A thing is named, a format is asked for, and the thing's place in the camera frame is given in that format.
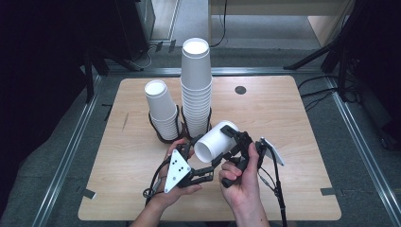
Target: forearm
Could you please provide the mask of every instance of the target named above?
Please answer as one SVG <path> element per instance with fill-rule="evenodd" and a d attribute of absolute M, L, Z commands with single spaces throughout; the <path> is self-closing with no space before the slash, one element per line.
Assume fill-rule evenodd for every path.
<path fill-rule="evenodd" d="M 164 211 L 165 208 L 150 201 L 131 227 L 156 227 Z"/>
<path fill-rule="evenodd" d="M 268 217 L 262 203 L 257 204 L 253 209 L 233 209 L 236 226 L 269 227 Z"/>

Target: wooden table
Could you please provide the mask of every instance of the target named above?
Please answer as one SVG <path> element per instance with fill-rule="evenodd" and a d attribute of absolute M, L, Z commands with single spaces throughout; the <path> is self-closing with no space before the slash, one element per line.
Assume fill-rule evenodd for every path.
<path fill-rule="evenodd" d="M 149 187 L 169 145 L 161 143 L 148 122 L 144 87 L 152 79 L 124 79 L 104 131 L 87 188 L 97 193 L 83 198 L 78 216 L 83 220 L 133 220 L 142 211 L 142 192 Z M 162 79 L 181 106 L 178 78 Z M 244 86 L 246 94 L 235 93 Z M 323 196 L 332 187 L 304 105 L 290 76 L 213 78 L 212 125 L 234 122 L 253 140 L 266 137 L 286 162 L 279 166 L 288 220 L 335 220 L 341 211 L 336 196 Z M 194 168 L 206 164 L 194 156 Z M 273 162 L 263 167 L 274 178 Z M 164 220 L 231 220 L 234 216 L 221 196 L 218 171 L 203 189 L 181 197 L 164 212 Z M 260 182 L 261 198 L 270 220 L 280 220 L 276 197 Z"/>

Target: tripod leg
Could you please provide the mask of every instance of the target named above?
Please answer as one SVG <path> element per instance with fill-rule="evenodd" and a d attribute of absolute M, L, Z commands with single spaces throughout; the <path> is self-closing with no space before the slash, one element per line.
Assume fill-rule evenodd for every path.
<path fill-rule="evenodd" d="M 289 66 L 284 66 L 283 69 L 285 70 L 297 70 L 299 68 L 301 68 L 302 66 L 306 65 L 307 63 L 319 58 L 321 55 L 327 53 L 328 51 L 330 51 L 330 49 L 333 47 L 334 42 L 328 44 L 327 46 L 317 50 L 316 52 L 306 56 L 304 59 L 289 65 Z"/>

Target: black stand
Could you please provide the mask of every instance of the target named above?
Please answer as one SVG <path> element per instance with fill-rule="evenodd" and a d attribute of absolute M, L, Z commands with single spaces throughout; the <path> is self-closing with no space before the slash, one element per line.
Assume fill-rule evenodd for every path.
<path fill-rule="evenodd" d="M 340 71 L 339 71 L 339 81 L 338 81 L 338 92 L 342 99 L 342 101 L 346 101 L 345 97 L 345 79 L 347 74 L 347 66 L 348 66 L 348 49 L 349 44 L 354 40 L 354 34 L 352 33 L 355 29 L 357 20 L 360 20 L 361 12 L 364 10 L 367 5 L 366 0 L 357 0 L 354 6 L 354 10 L 345 23 L 344 27 L 340 34 L 336 37 L 336 39 L 328 44 L 327 46 L 319 49 L 318 51 L 310 54 L 304 59 L 283 67 L 285 70 L 297 70 L 305 64 L 319 58 L 321 55 L 328 53 L 326 58 L 324 59 L 321 69 L 324 73 L 333 72 L 337 63 L 340 63 Z"/>

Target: stack of paper cups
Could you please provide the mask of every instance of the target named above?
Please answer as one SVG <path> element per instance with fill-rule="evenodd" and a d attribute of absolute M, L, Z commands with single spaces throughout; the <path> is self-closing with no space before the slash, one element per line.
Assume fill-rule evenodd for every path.
<path fill-rule="evenodd" d="M 178 110 L 174 103 L 166 84 L 159 79 L 152 80 L 145 86 L 150 119 L 157 132 L 163 139 L 176 139 L 181 131 L 182 124 L 177 117 Z"/>
<path fill-rule="evenodd" d="M 207 133 L 212 105 L 209 44 L 193 38 L 183 43 L 181 73 L 183 115 L 190 137 Z"/>

